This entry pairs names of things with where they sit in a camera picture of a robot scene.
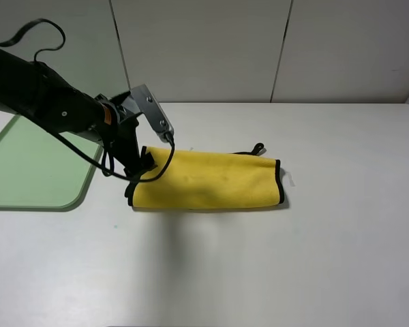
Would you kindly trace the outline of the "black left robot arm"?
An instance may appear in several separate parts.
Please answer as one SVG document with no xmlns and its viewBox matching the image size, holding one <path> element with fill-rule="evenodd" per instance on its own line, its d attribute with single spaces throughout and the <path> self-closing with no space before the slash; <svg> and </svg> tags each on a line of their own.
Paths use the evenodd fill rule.
<svg viewBox="0 0 409 327">
<path fill-rule="evenodd" d="M 136 115 L 113 98 L 91 97 L 75 89 L 43 62 L 28 62 L 0 49 L 0 104 L 8 112 L 31 117 L 58 134 L 69 132 L 102 145 L 127 176 L 138 178 L 155 167 L 138 147 Z"/>
</svg>

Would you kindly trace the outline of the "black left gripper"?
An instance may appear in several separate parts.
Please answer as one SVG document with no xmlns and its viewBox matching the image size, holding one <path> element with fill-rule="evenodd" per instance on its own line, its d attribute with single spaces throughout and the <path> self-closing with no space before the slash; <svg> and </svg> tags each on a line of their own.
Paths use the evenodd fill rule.
<svg viewBox="0 0 409 327">
<path fill-rule="evenodd" d="M 127 112 L 121 105 L 129 91 L 107 98 L 99 94 L 94 100 L 102 107 L 102 126 L 95 123 L 85 131 L 85 139 L 95 143 L 103 140 L 114 141 L 114 158 L 123 165 L 127 176 L 142 176 L 155 167 L 151 154 L 146 153 L 146 147 L 138 146 L 136 128 L 138 115 Z"/>
</svg>

